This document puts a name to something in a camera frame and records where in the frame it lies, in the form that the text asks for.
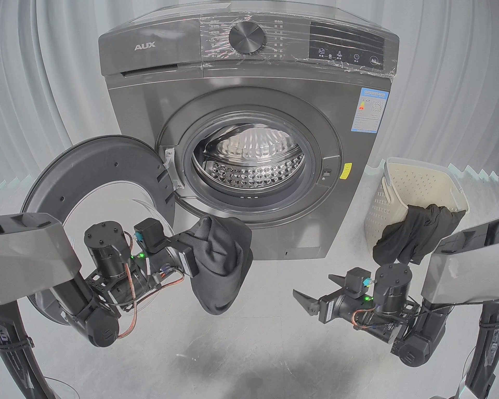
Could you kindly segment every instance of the black garment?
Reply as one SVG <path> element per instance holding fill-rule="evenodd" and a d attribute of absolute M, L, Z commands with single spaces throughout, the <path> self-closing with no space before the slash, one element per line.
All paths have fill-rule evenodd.
<path fill-rule="evenodd" d="M 220 315 L 230 308 L 253 262 L 251 230 L 235 217 L 205 215 L 175 237 L 194 250 L 199 274 L 191 279 L 204 310 Z"/>
<path fill-rule="evenodd" d="M 373 248 L 373 258 L 380 266 L 394 263 L 420 264 L 440 240 L 456 229 L 466 211 L 450 212 L 434 203 L 426 209 L 409 205 L 404 221 L 386 226 Z"/>

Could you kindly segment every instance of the control dial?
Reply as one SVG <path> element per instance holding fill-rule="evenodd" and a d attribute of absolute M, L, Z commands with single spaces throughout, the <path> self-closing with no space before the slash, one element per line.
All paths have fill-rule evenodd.
<path fill-rule="evenodd" d="M 239 53 L 254 53 L 263 46 L 264 42 L 265 34 L 254 22 L 239 22 L 229 32 L 229 43 Z"/>

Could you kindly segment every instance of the door hinge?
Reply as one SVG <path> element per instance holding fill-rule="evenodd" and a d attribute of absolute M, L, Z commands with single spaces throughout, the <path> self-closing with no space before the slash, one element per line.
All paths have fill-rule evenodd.
<path fill-rule="evenodd" d="M 170 179 L 172 180 L 173 190 L 179 190 L 184 188 L 184 184 L 179 178 L 177 169 L 175 168 L 175 148 L 174 147 L 162 147 L 165 150 L 165 165 Z"/>

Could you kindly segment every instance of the backdrop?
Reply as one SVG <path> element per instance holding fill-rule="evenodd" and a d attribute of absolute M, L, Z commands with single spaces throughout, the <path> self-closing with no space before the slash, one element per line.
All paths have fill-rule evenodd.
<path fill-rule="evenodd" d="M 65 148 L 120 133 L 100 74 L 99 35 L 188 2 L 0 0 L 0 210 L 17 203 Z M 400 156 L 499 170 L 497 0 L 309 3 L 335 5 L 400 37 L 397 76 L 370 166 Z"/>

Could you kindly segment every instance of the white plastic basket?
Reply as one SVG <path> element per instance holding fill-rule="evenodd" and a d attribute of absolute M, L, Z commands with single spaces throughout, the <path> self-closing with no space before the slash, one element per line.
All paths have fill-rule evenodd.
<path fill-rule="evenodd" d="M 461 185 L 449 169 L 421 161 L 388 158 L 364 222 L 369 251 L 372 253 L 386 226 L 406 218 L 407 205 L 426 208 L 433 203 L 446 206 L 451 212 L 470 210 Z"/>

